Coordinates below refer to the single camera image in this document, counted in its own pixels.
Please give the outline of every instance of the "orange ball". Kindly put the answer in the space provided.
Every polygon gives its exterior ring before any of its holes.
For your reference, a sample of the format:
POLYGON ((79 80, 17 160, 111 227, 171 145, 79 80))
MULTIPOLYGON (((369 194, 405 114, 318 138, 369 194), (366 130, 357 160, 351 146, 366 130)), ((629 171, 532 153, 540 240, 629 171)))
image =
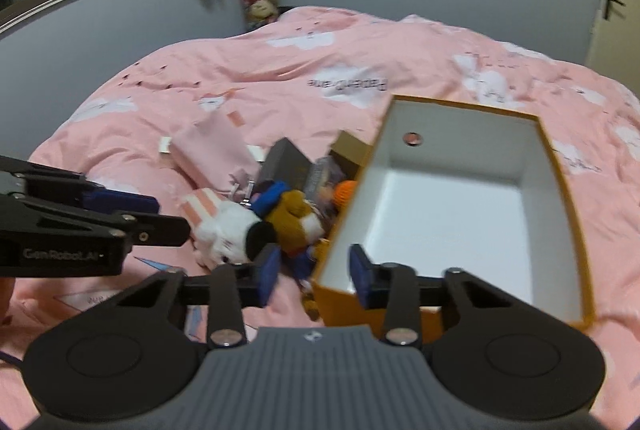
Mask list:
POLYGON ((347 206, 355 188, 355 181, 342 181, 335 186, 334 205, 338 208, 338 211, 341 211, 345 206, 347 206))

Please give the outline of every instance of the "pink blanket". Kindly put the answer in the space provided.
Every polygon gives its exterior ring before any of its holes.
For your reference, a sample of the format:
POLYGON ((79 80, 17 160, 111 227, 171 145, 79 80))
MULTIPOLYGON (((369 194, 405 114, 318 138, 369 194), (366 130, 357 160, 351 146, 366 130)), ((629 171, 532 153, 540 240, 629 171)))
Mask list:
MULTIPOLYGON (((309 158, 340 129, 370 141, 392 93, 480 102, 542 117, 580 214, 590 252, 607 380, 593 408, 610 428, 640 413, 640 103, 581 66, 437 22, 381 20, 298 8, 236 38, 168 46, 98 89, 33 155, 108 187, 154 195, 177 214, 190 183, 166 168, 161 136, 207 111, 231 114, 247 144, 287 136, 309 158)), ((48 326, 164 266, 197 266, 193 247, 134 248, 120 277, 18 280, 0 326, 2 350, 20 356, 48 326)), ((248 325, 311 325, 292 281, 248 325)), ((197 333, 199 311, 188 331, 197 333)), ((36 411, 18 375, 0 367, 0 418, 20 428, 36 411)))

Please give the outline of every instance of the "pink pouch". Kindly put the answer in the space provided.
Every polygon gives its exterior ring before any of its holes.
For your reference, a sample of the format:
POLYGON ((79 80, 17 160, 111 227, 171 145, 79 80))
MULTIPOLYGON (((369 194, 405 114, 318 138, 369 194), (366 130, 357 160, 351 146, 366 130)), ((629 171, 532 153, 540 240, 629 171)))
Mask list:
POLYGON ((169 152, 199 188, 224 195, 236 185, 240 190, 246 188, 260 168, 238 128, 219 111, 211 111, 204 120, 175 134, 169 152))

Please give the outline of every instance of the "black door handle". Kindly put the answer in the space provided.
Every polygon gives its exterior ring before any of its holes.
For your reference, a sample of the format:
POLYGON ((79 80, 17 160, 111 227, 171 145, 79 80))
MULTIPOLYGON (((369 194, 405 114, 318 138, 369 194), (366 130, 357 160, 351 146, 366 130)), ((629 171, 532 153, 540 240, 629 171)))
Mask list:
POLYGON ((611 14, 611 3, 616 3, 616 4, 619 4, 620 6, 626 6, 626 4, 620 0, 606 0, 604 3, 604 10, 602 13, 602 17, 604 20, 609 20, 609 16, 611 14))

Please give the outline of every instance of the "bed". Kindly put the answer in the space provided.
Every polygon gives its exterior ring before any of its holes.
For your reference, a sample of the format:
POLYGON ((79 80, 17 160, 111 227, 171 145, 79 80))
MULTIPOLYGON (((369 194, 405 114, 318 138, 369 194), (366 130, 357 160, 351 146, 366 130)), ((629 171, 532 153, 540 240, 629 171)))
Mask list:
MULTIPOLYGON (((167 46, 101 86, 32 161, 153 195, 162 212, 193 185, 163 165, 159 140, 212 110, 232 115, 244 141, 267 149, 289 137, 311 158, 340 130, 371 141, 391 94, 479 102, 539 115, 567 175, 588 245, 607 378, 593 413, 612 429, 640 413, 640 102, 624 86, 574 64, 478 33, 409 16, 398 22, 303 7, 246 35, 167 46)), ((496 236, 500 236, 498 227, 496 236)), ((21 356, 56 322, 167 266, 203 272, 191 243, 135 247, 119 277, 22 279, 0 326, 1 349, 21 356)), ((280 277, 260 326, 313 326, 298 286, 280 277)), ((193 309, 186 331, 202 336, 193 309)), ((0 366, 0 418, 26 425, 36 409, 18 374, 0 366)))

